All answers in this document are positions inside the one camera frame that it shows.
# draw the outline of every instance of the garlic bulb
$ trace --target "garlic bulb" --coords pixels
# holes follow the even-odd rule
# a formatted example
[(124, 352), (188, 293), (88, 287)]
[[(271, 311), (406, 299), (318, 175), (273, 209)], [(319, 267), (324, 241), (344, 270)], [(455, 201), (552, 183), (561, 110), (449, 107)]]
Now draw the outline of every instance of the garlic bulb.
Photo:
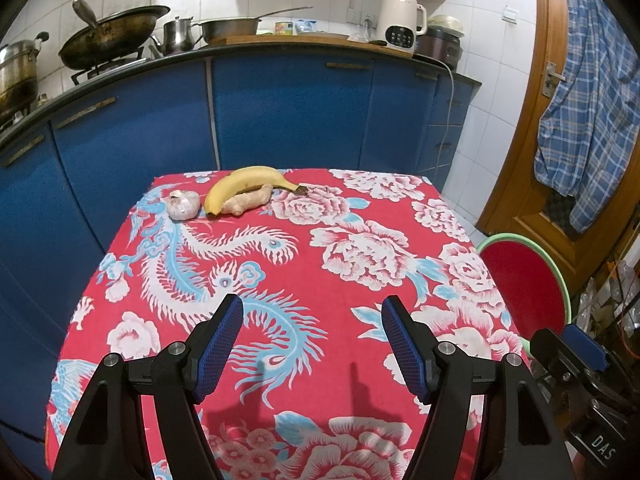
[(200, 195), (195, 191), (180, 191), (169, 193), (166, 200), (166, 212), (172, 220), (188, 220), (194, 218), (200, 210)]

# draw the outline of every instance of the banana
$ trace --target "banana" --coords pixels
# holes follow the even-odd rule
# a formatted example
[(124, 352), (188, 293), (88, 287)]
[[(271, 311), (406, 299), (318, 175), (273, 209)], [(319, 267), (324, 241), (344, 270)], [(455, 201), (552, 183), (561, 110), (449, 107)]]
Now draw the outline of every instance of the banana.
[(211, 188), (204, 201), (205, 213), (218, 215), (222, 205), (238, 193), (260, 189), (264, 184), (281, 187), (295, 193), (303, 194), (306, 187), (289, 182), (282, 174), (268, 166), (249, 166), (229, 173)]

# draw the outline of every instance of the kettle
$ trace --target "kettle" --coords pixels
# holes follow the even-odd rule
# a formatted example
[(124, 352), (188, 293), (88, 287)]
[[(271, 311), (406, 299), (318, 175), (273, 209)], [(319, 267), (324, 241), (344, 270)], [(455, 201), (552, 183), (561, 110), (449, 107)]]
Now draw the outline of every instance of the kettle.
[[(427, 32), (427, 11), (418, 0), (381, 0), (377, 40), (386, 46), (413, 53), (415, 37)], [(418, 11), (422, 14), (420, 31), (417, 30)]]
[(170, 56), (171, 54), (180, 54), (181, 52), (188, 52), (193, 50), (193, 47), (200, 41), (202, 36), (197, 40), (193, 39), (191, 34), (191, 20), (190, 18), (180, 18), (176, 16), (174, 20), (166, 22), (162, 30), (164, 31), (164, 41), (162, 44), (158, 41), (155, 35), (151, 36), (152, 45), (149, 45), (149, 50), (157, 59), (161, 56)]

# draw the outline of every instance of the red tablecloth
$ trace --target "red tablecloth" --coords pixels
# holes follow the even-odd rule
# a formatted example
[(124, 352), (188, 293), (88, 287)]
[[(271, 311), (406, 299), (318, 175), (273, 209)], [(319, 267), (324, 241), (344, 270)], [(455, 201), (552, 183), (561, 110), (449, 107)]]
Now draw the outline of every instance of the red tablecloth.
[[(308, 196), (278, 191), (240, 218), (169, 219), (171, 190), (204, 199), (224, 174), (157, 178), (131, 209), (68, 330), (47, 463), (105, 354), (156, 354), (234, 292), (244, 327), (218, 388), (197, 407), (225, 478), (400, 480), (429, 407), (403, 384), (380, 303), (397, 294), (468, 354), (522, 353), (486, 267), (436, 189), (414, 176), (286, 171)], [(152, 398), (143, 412), (156, 478), (169, 479)], [(481, 417), (474, 398), (457, 478), (470, 475)]]

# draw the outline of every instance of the plaid shirt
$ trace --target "plaid shirt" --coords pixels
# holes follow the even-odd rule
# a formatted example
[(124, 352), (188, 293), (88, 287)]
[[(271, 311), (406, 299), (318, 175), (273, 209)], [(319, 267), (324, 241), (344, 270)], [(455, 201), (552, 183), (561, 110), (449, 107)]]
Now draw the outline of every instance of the plaid shirt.
[(573, 196), (571, 225), (586, 230), (615, 193), (640, 126), (638, 56), (602, 0), (567, 0), (567, 58), (540, 119), (536, 178)]

